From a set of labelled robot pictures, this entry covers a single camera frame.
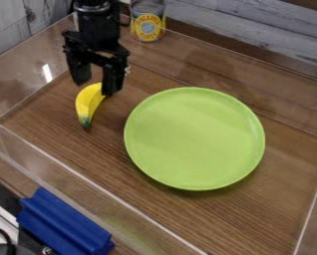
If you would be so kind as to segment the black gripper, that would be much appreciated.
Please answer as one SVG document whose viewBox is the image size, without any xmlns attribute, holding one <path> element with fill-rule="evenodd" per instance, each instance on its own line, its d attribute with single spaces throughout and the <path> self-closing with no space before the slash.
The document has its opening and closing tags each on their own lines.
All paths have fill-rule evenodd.
<svg viewBox="0 0 317 255">
<path fill-rule="evenodd" d="M 128 49 L 120 44 L 124 23 L 119 9 L 78 9 L 78 29 L 66 30 L 64 53 L 74 83 L 80 86 L 92 76 L 91 64 L 103 67 L 102 95 L 122 88 L 128 67 Z"/>
</svg>

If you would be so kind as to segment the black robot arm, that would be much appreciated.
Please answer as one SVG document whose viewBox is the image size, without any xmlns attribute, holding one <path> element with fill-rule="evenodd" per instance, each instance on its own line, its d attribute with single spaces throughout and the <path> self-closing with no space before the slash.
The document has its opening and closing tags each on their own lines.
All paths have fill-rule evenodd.
<svg viewBox="0 0 317 255">
<path fill-rule="evenodd" d="M 64 31 L 63 50 L 78 86 L 92 77 L 91 65 L 103 69 L 102 95 L 110 97 L 126 79 L 130 50 L 120 44 L 120 1 L 75 0 L 76 31 Z"/>
</svg>

